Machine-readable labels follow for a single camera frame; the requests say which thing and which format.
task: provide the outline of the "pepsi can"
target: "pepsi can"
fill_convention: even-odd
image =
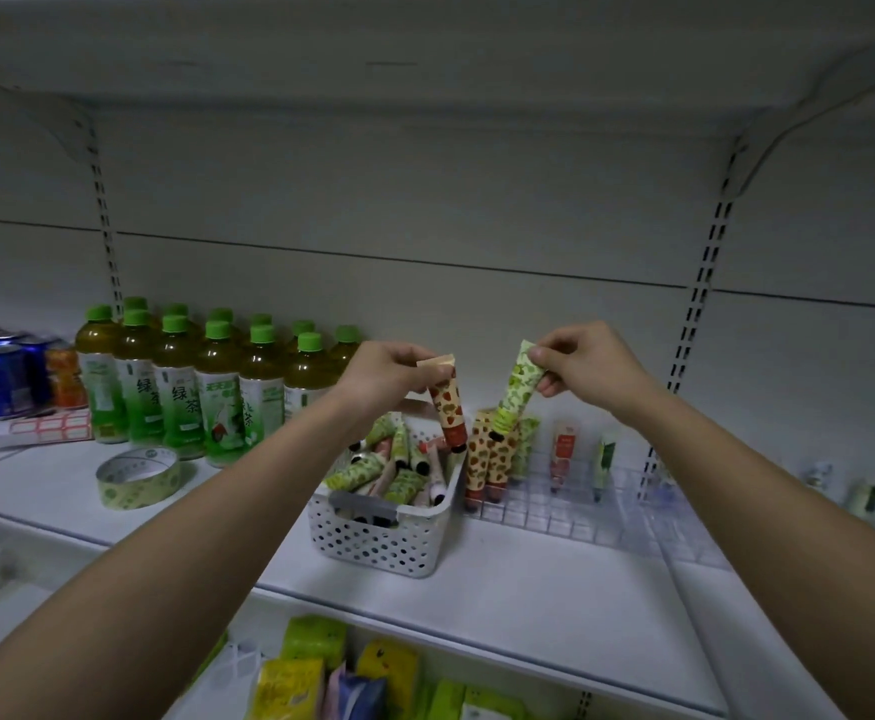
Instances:
[[[21,331],[0,331],[0,346],[15,344],[22,339],[26,334]]]
[[[24,353],[16,343],[0,345],[0,420],[25,417],[34,411]]]
[[[34,406],[38,409],[52,406],[54,402],[54,390],[50,386],[50,374],[47,372],[45,353],[47,347],[55,341],[57,338],[43,336],[24,336],[17,341],[23,349],[23,360],[27,364],[27,381],[30,382]]]

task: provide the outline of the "green bottle cap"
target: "green bottle cap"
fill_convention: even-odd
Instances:
[[[251,326],[251,343],[252,344],[273,344],[274,343],[274,326],[270,323],[258,323]]]
[[[141,308],[135,308],[132,311],[124,311],[125,326],[147,326],[149,321],[150,313],[147,313],[147,311],[144,311]]]
[[[226,320],[208,320],[204,333],[210,339],[226,339],[231,336],[231,325]]]
[[[302,333],[297,337],[297,350],[298,351],[310,351],[311,353],[314,351],[323,350],[324,345],[321,343],[321,338],[319,333],[314,333],[313,331],[307,331],[306,333]]]
[[[233,308],[214,308],[211,311],[211,314],[207,316],[208,326],[211,321],[224,321],[228,324],[232,324],[234,322],[234,309]]]
[[[292,326],[290,326],[290,330],[294,332],[295,336],[300,336],[302,333],[308,333],[313,331],[314,329],[314,321],[313,320],[296,320]]]
[[[334,332],[334,337],[340,344],[358,344],[360,343],[360,331],[355,325],[340,325]]]
[[[165,333],[185,333],[188,330],[188,317],[180,313],[164,316]]]
[[[114,310],[109,305],[92,305],[87,309],[88,321],[113,321]]]
[[[147,298],[141,295],[129,295],[124,299],[125,311],[145,311],[147,310]]]

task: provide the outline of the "orange can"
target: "orange can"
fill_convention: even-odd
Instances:
[[[63,340],[56,340],[44,352],[50,386],[54,390],[54,406],[58,409],[80,409],[87,406],[87,392],[80,379],[77,351]]]

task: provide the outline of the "white basket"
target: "white basket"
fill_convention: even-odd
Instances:
[[[406,414],[404,420],[415,445],[441,435],[440,425],[435,420]],[[349,461],[349,454],[341,457],[344,464]],[[451,454],[448,458],[445,466],[447,497],[434,508],[414,508],[377,498],[352,496],[349,492],[329,490],[321,483],[308,504],[314,547],[332,559],[353,562],[370,569],[381,569],[415,579],[430,576],[437,568],[437,556],[451,519],[451,506],[465,454]],[[355,498],[363,512],[396,520],[397,525],[380,528],[371,523],[339,517],[337,512],[346,510]]]

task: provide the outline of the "roll of adhesive tape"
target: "roll of adhesive tape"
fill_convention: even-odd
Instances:
[[[164,447],[121,452],[97,468],[100,502],[115,511],[154,505],[173,496],[180,486],[177,453]]]

